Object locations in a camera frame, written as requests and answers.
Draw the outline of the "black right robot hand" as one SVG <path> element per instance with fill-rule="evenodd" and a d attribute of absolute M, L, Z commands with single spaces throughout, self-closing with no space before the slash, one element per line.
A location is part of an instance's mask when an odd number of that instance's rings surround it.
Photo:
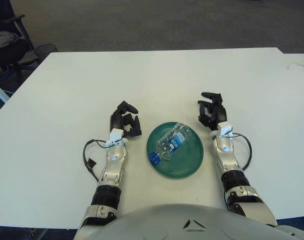
<path fill-rule="evenodd" d="M 199 100 L 198 120 L 212 131 L 218 130 L 218 124 L 227 121 L 227 114 L 220 93 L 202 92 L 204 98 L 212 100 L 207 102 Z"/>

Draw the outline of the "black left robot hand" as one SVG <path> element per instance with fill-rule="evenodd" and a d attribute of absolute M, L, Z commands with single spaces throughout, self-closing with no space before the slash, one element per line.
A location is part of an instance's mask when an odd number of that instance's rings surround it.
<path fill-rule="evenodd" d="M 110 131 L 122 130 L 123 138 L 140 136 L 142 131 L 137 114 L 134 106 L 122 101 L 110 117 Z"/>

